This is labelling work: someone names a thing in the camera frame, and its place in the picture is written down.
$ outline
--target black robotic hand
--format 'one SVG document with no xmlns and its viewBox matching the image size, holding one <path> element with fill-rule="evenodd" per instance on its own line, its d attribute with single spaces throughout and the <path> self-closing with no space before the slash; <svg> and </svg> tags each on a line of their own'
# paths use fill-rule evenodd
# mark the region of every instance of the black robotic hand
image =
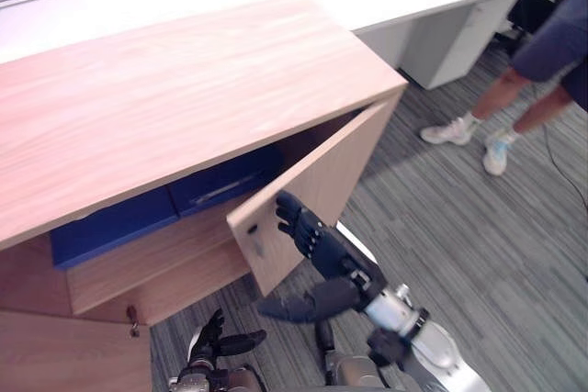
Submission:
<svg viewBox="0 0 588 392">
<path fill-rule="evenodd" d="M 363 308 L 386 286 L 379 267 L 348 238 L 324 224 L 294 195 L 277 195 L 277 227 L 327 279 L 304 297 L 269 297 L 258 305 L 261 314 L 292 322 L 329 319 L 350 308 Z"/>
<path fill-rule="evenodd" d="M 217 357 L 248 353 L 266 338 L 264 330 L 221 338 L 223 324 L 222 309 L 217 309 L 200 331 L 198 340 L 190 350 L 188 364 L 206 359 L 216 365 Z"/>
</svg>

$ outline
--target person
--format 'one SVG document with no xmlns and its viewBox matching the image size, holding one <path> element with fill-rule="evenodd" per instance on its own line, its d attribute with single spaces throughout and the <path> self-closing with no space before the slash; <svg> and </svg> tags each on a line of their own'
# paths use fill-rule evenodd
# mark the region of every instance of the person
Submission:
<svg viewBox="0 0 588 392">
<path fill-rule="evenodd" d="M 511 104 L 527 84 L 545 82 L 566 66 L 577 64 L 557 87 L 541 97 L 510 128 L 494 132 L 485 141 L 482 163 L 489 174 L 506 169 L 509 146 L 522 134 L 557 116 L 573 101 L 587 110 L 588 0 L 562 0 L 535 36 L 519 50 L 510 66 L 463 117 L 446 126 L 421 130 L 432 144 L 451 142 L 463 146 L 476 128 L 494 112 Z"/>
</svg>

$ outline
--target cabinet shelf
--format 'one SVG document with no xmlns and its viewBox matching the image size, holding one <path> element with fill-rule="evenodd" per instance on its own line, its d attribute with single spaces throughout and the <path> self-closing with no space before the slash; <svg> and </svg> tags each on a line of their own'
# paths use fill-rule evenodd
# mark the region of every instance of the cabinet shelf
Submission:
<svg viewBox="0 0 588 392">
<path fill-rule="evenodd" d="M 248 196 L 182 218 L 67 270 L 74 315 L 119 297 L 232 238 L 225 216 Z"/>
</svg>

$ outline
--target office chair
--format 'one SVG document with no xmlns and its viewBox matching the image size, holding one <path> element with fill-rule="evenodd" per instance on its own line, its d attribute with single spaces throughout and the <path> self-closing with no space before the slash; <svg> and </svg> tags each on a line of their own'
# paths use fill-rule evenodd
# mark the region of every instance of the office chair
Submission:
<svg viewBox="0 0 588 392">
<path fill-rule="evenodd" d="M 522 46 L 525 36 L 535 34 L 560 2 L 561 0 L 517 0 L 507 16 L 512 23 L 514 37 L 496 33 L 494 39 L 512 57 Z"/>
</svg>

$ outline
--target open cabinet door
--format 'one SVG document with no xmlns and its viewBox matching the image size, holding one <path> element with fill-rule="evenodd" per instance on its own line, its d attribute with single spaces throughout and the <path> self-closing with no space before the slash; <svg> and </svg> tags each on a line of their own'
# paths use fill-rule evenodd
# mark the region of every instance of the open cabinet door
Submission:
<svg viewBox="0 0 588 392">
<path fill-rule="evenodd" d="M 0 311 L 0 390 L 149 392 L 149 330 Z"/>
<path fill-rule="evenodd" d="M 345 208 L 403 87 L 372 104 L 275 181 L 231 212 L 227 221 L 264 296 L 302 260 L 292 239 L 278 231 L 280 189 L 297 196 L 333 225 Z"/>
</svg>

